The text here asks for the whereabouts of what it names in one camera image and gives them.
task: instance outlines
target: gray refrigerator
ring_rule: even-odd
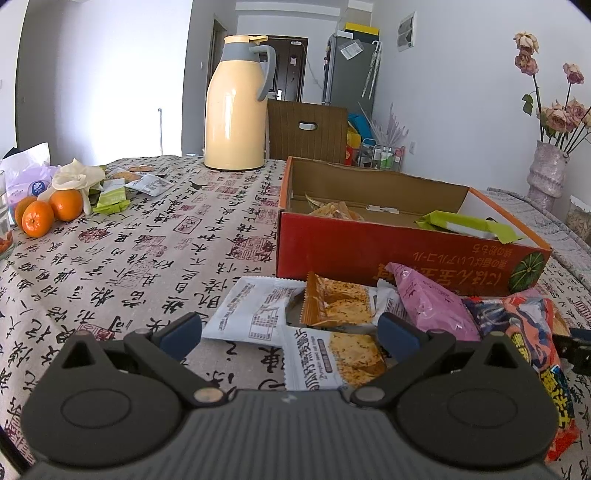
[[[349,38],[332,35],[328,44],[327,63],[324,67],[324,91],[322,104],[346,108],[349,113],[363,115],[359,104],[365,113],[371,118],[374,109],[375,89],[372,98],[369,98],[371,80],[362,98],[365,80],[371,66],[371,58],[375,51],[375,45],[364,43],[363,51],[350,60],[341,53],[341,49],[351,42]]]

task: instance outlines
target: white plastic bag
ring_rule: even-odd
[[[38,196],[49,187],[58,170],[58,167],[50,166],[50,161],[49,145],[46,143],[0,160],[11,207],[24,197]]]
[[[82,194],[84,213],[90,215],[92,208],[88,199],[90,187],[105,179],[105,171],[100,167],[88,167],[78,160],[60,167],[53,176],[51,186],[39,195],[38,199],[48,202],[56,190],[78,190]]]
[[[203,338],[283,346],[290,301],[306,282],[273,277],[242,277],[203,328]]]

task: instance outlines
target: red cardboard box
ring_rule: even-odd
[[[309,216],[306,194],[325,203],[343,201],[365,222]],[[397,262],[462,295],[507,296],[535,285],[552,252],[530,228],[477,190],[392,171],[290,157],[279,207],[277,276],[284,278],[305,280],[313,271],[375,285],[379,278],[392,280],[385,266]],[[492,218],[525,238],[503,245],[496,239],[423,230],[414,223],[435,210]]]

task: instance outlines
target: pink vase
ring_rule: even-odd
[[[527,176],[527,183],[530,184],[527,196],[549,212],[554,207],[554,201],[562,197],[568,162],[569,156],[561,149],[538,140],[534,162]]]

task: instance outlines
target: cable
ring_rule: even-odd
[[[318,79],[314,75],[314,70],[312,69],[312,64],[310,63],[310,59],[308,58],[308,53],[306,52],[306,49],[304,48],[304,44],[301,41],[298,41],[297,44],[300,45],[301,49],[304,51],[304,57],[306,58],[306,63],[308,65],[308,67],[310,67],[310,75],[312,75],[312,78],[314,79],[315,84],[318,85],[320,90],[324,90],[324,86],[320,84],[320,82],[318,81]]]

